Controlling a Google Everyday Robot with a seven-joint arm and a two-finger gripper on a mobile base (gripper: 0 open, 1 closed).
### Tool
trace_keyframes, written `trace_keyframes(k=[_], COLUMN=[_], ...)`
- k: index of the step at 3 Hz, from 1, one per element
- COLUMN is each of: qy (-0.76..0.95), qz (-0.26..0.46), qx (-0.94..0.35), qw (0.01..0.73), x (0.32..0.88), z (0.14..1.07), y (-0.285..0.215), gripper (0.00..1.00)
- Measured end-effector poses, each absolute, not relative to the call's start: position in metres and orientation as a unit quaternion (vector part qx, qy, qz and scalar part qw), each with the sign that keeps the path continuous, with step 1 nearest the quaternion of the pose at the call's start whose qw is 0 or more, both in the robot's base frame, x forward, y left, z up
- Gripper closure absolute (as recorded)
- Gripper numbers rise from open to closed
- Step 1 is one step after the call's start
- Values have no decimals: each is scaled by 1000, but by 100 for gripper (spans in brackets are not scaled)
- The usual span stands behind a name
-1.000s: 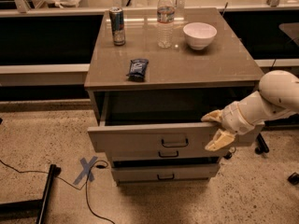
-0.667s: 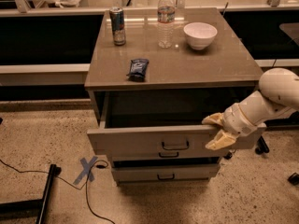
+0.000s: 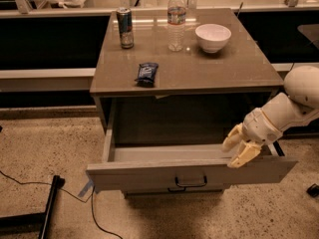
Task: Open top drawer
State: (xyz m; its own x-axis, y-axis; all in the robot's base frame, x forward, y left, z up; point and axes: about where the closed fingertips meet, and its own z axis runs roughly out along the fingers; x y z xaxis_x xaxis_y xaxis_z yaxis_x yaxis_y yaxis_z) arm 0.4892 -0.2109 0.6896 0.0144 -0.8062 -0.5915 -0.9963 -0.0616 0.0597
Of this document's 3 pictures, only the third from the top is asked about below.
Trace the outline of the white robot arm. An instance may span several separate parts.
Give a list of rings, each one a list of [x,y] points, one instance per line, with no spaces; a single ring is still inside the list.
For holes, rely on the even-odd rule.
[[[284,78],[284,93],[279,93],[261,108],[247,114],[222,144],[222,151],[238,149],[227,164],[238,168],[255,158],[263,145],[279,139],[294,126],[304,126],[319,118],[319,69],[300,66]]]

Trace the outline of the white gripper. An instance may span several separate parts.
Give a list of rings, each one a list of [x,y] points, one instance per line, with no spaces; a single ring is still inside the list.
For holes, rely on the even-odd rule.
[[[261,108],[254,109],[245,116],[242,124],[237,124],[229,132],[222,143],[223,152],[229,152],[239,144],[237,153],[227,166],[243,166],[260,154],[262,144],[271,144],[281,136],[282,132],[268,119],[265,112]]]

